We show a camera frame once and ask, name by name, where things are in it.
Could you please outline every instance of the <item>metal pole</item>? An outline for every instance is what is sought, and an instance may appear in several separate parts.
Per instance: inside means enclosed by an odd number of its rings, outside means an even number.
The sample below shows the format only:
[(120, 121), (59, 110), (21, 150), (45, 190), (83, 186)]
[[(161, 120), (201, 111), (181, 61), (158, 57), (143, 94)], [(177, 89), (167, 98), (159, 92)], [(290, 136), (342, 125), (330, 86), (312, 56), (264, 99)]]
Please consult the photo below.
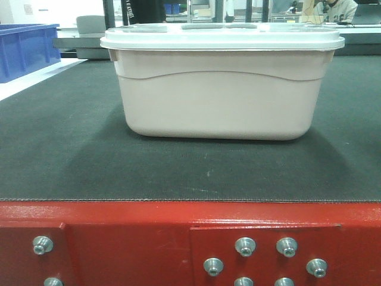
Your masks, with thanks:
[(123, 25), (128, 26), (129, 25), (129, 16), (127, 12), (127, 1), (126, 0), (120, 0), (121, 3), (121, 16), (123, 18)]
[(251, 23), (251, 15), (252, 15), (252, 0), (246, 0), (246, 17), (245, 17), (246, 23)]
[(222, 23), (224, 19), (224, 0), (216, 0), (216, 22)]
[(103, 0), (103, 10), (105, 13), (106, 29), (115, 27), (114, 3), (113, 0)]
[(268, 22), (268, 5), (270, 3), (270, 0), (263, 0), (263, 11), (262, 11), (262, 22)]

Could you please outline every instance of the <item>bolt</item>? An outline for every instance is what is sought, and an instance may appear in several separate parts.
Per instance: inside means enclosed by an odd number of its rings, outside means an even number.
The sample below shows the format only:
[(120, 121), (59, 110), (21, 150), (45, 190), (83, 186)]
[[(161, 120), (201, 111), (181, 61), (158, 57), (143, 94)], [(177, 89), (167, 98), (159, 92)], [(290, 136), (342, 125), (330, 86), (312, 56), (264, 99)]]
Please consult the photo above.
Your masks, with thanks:
[(64, 286), (64, 284), (58, 278), (47, 278), (43, 286)]
[(33, 251), (37, 255), (43, 255), (47, 252), (52, 251), (53, 241), (48, 237), (36, 237), (33, 240)]
[(293, 280), (290, 278), (280, 278), (275, 281), (274, 286), (293, 286)]
[(316, 278), (322, 278), (326, 276), (327, 267), (327, 262), (316, 258), (308, 262), (305, 268), (309, 274), (314, 275)]
[(293, 257), (298, 249), (298, 243), (291, 237), (282, 238), (276, 243), (276, 249), (286, 257)]
[(241, 277), (234, 281), (234, 286), (254, 286), (254, 282), (250, 278)]
[(224, 263), (218, 258), (209, 258), (204, 262), (204, 269), (210, 276), (215, 277), (224, 269)]
[(236, 241), (236, 250), (243, 257), (252, 255), (256, 248), (255, 241), (249, 237), (242, 237)]

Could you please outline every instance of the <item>container lid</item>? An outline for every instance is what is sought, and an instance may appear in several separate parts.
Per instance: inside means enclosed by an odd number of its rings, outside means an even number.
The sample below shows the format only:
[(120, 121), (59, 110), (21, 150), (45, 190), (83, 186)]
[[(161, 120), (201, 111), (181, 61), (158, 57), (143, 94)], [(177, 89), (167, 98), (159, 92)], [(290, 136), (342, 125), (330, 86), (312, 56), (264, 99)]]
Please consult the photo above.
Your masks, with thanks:
[(344, 47), (339, 31), (303, 23), (137, 24), (106, 31), (101, 46), (134, 50), (319, 50)]

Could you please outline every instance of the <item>white wall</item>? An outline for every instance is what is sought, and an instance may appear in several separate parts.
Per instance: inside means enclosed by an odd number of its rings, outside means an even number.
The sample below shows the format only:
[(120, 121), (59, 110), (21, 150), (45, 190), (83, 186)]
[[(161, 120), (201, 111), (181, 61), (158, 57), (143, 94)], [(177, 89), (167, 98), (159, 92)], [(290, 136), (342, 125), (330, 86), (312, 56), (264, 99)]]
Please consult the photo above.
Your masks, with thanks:
[[(26, 24), (35, 23), (35, 11), (32, 5), (33, 0), (0, 0), (0, 21), (2, 24)], [(29, 5), (32, 10), (26, 13), (25, 5)]]
[(0, 0), (0, 23), (13, 23), (13, 14), (9, 0)]
[[(24, 5), (30, 5), (33, 14), (27, 15)], [(75, 27), (81, 15), (104, 15), (102, 0), (0, 0), (2, 24), (60, 24)]]

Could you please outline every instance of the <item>blue plastic crate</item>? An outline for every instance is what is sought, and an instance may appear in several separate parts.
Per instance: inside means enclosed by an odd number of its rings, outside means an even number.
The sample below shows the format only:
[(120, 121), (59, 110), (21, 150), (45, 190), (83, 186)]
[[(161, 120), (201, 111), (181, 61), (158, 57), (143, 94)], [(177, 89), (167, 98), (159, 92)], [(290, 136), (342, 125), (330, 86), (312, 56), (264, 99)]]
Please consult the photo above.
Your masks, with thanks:
[(0, 24), (0, 83), (61, 61), (58, 24)]

